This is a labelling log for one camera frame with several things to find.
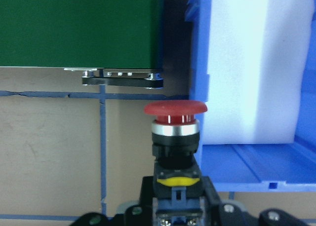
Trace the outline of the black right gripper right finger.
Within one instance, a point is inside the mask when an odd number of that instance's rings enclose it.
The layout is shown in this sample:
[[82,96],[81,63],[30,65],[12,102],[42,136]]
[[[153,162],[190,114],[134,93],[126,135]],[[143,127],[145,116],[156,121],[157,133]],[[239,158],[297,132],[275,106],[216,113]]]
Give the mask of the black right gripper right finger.
[[197,219],[199,226],[245,226],[247,225],[243,204],[219,197],[209,177],[202,177],[203,195],[200,198],[202,216]]

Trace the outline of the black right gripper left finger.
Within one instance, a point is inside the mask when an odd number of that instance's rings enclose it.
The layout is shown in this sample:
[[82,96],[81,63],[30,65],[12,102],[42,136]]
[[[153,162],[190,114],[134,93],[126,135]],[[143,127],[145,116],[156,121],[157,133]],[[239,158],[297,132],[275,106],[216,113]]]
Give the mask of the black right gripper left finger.
[[154,176],[142,179],[139,200],[129,206],[124,213],[125,226],[157,226],[158,220],[154,212]]

